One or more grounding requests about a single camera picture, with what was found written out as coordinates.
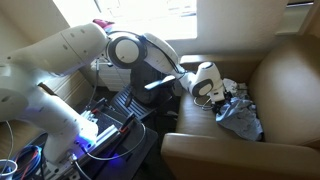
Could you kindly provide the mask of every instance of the cloth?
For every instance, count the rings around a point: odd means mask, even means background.
[[[233,98],[231,98],[231,104],[221,107],[221,115],[216,115],[217,123],[246,140],[260,141],[263,129],[256,115],[256,106],[247,94],[247,86],[230,79],[224,79],[223,82]]]
[[[221,115],[216,115],[219,125],[234,131],[240,137],[260,141],[262,138],[262,126],[256,118],[256,110],[253,102],[237,97],[231,98],[231,105],[225,104],[220,109]]]

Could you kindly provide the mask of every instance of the gray fabric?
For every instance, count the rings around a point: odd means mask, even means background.
[[[231,105],[225,104],[221,108],[221,115],[216,115],[216,121],[244,139],[259,141],[262,138],[263,130],[251,100],[232,98]]]

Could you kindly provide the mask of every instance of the black chair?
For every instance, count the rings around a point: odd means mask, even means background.
[[[161,112],[160,108],[170,100],[175,99],[175,95],[172,90],[173,82],[161,85],[159,96],[150,104],[143,104],[135,97],[131,97],[131,86],[127,85],[124,89],[119,91],[110,101],[110,107],[118,113],[128,116],[130,113],[134,113],[137,120],[144,122],[147,118],[154,118],[155,116],[165,114]]]

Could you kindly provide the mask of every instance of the window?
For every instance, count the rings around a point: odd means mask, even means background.
[[[95,0],[115,29],[150,32],[163,39],[197,36],[196,0]]]

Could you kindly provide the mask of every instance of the black bag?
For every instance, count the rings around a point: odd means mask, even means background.
[[[148,63],[142,62],[131,69],[130,85],[132,96],[143,104],[153,103],[160,94],[160,87],[147,90],[144,86],[161,79],[161,72],[154,69]]]

